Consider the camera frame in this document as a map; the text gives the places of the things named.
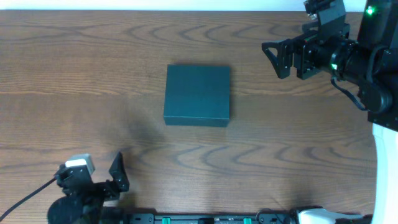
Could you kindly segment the black gift box with lid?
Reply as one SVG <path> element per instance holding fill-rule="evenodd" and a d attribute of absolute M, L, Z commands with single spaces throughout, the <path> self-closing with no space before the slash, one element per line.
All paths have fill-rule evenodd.
<path fill-rule="evenodd" d="M 226 65 L 168 65 L 164 101 L 166 125 L 227 127 L 230 73 Z"/>

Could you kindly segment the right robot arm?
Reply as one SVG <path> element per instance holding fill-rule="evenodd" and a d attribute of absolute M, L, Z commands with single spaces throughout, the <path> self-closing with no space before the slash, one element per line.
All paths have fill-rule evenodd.
<path fill-rule="evenodd" d="M 264 42 L 262 51 L 281 79 L 295 68 L 306 80 L 320 72 L 331 84 L 347 81 L 358 87 L 350 95 L 368 114 L 376 145 L 377 177 L 374 212 L 348 215 L 320 207 L 296 208 L 282 223 L 397 222 L 397 1 L 368 0 L 357 39 L 350 39 L 342 0 L 305 1 L 313 22 L 302 34 L 281 42 Z"/>

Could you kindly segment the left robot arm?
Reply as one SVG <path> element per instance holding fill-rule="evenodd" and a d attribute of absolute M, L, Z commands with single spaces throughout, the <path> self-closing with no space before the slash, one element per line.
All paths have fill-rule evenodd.
<path fill-rule="evenodd" d="M 116 207 L 105 207 L 108 201 L 119 200 L 129 191 L 123 154 L 117 153 L 109 174 L 111 180 L 93 182 L 95 166 L 90 154 L 71 156 L 55 173 L 57 185 L 65 194 L 51 204 L 49 223 L 128 223 L 126 214 Z"/>

